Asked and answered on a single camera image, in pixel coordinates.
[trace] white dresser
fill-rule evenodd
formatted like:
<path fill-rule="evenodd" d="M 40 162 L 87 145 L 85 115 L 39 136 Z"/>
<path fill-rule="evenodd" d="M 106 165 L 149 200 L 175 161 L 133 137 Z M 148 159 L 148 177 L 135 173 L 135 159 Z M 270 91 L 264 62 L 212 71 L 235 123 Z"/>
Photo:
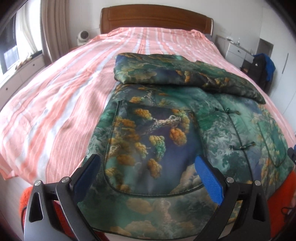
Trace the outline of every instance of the white dresser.
<path fill-rule="evenodd" d="M 42 69 L 43 55 L 39 55 L 15 71 L 5 80 L 0 80 L 0 111 L 20 89 L 24 88 Z"/>
<path fill-rule="evenodd" d="M 238 69 L 242 67 L 245 60 L 249 63 L 253 62 L 254 57 L 251 53 L 219 35 L 216 37 L 215 44 L 222 56 Z"/>

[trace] round white device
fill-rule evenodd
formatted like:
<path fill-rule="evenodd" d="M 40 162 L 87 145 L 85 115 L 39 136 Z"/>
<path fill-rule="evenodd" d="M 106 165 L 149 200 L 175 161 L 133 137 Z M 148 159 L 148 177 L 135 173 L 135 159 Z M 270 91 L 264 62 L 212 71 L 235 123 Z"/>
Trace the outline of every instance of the round white device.
<path fill-rule="evenodd" d="M 89 39 L 89 33 L 87 31 L 81 31 L 77 36 L 77 45 L 81 46 L 87 43 Z"/>

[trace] metal pin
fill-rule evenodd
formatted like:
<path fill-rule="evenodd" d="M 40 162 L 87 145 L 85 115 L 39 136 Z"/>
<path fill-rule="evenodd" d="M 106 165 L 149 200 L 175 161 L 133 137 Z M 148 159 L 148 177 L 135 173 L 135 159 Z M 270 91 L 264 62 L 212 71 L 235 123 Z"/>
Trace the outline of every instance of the metal pin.
<path fill-rule="evenodd" d="M 40 180 L 37 180 L 37 181 L 34 183 L 35 186 L 39 186 L 40 184 L 41 184 L 41 181 L 40 181 Z"/>
<path fill-rule="evenodd" d="M 260 186 L 260 185 L 261 185 L 261 182 L 258 181 L 258 180 L 256 180 L 256 181 L 255 181 L 255 185 L 256 185 L 256 186 Z"/>
<path fill-rule="evenodd" d="M 233 183 L 234 182 L 234 179 L 232 177 L 228 177 L 228 178 L 226 178 L 226 181 L 228 183 Z"/>
<path fill-rule="evenodd" d="M 70 177 L 63 177 L 62 182 L 67 183 L 70 180 Z"/>

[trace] headboard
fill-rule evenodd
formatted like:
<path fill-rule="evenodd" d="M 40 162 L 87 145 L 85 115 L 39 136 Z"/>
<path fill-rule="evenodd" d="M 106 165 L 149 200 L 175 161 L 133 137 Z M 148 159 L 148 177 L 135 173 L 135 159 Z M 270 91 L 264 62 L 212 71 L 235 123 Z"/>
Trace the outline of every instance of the headboard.
<path fill-rule="evenodd" d="M 101 33 L 106 34 L 119 27 L 159 27 L 198 30 L 213 33 L 213 19 L 193 11 L 152 4 L 129 4 L 103 8 Z"/>

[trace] striped bedspread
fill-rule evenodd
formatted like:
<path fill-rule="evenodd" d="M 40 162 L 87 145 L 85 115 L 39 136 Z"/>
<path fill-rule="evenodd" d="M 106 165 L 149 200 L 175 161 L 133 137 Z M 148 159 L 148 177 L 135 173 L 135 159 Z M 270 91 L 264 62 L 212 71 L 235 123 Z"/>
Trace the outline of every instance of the striped bedspread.
<path fill-rule="evenodd" d="M 176 54 L 250 80 L 198 31 L 119 28 L 92 39 L 39 73 L 0 112 L 0 171 L 33 183 L 59 181 L 81 164 L 110 92 L 114 57 L 122 52 Z M 266 108 L 289 146 L 296 138 L 270 98 Z"/>

